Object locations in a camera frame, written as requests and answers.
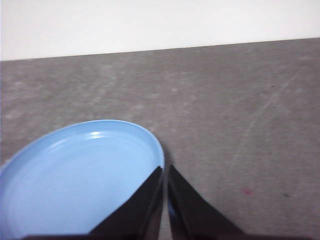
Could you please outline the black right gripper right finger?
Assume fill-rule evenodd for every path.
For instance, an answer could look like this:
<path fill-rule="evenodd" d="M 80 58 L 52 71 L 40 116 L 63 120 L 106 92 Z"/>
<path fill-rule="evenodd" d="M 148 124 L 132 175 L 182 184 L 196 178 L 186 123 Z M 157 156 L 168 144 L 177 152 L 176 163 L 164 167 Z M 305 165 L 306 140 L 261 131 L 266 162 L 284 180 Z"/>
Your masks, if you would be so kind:
<path fill-rule="evenodd" d="M 174 240 L 218 240 L 245 235 L 211 206 L 173 165 L 168 169 L 167 200 Z"/>

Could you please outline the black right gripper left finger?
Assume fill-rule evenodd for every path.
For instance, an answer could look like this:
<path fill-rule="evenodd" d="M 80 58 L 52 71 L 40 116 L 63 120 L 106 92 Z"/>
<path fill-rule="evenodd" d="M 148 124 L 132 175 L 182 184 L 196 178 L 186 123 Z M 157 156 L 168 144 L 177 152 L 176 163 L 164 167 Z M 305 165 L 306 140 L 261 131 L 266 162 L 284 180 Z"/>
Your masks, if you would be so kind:
<path fill-rule="evenodd" d="M 163 169 L 158 166 L 136 192 L 88 234 L 91 240 L 157 240 L 163 210 Z"/>

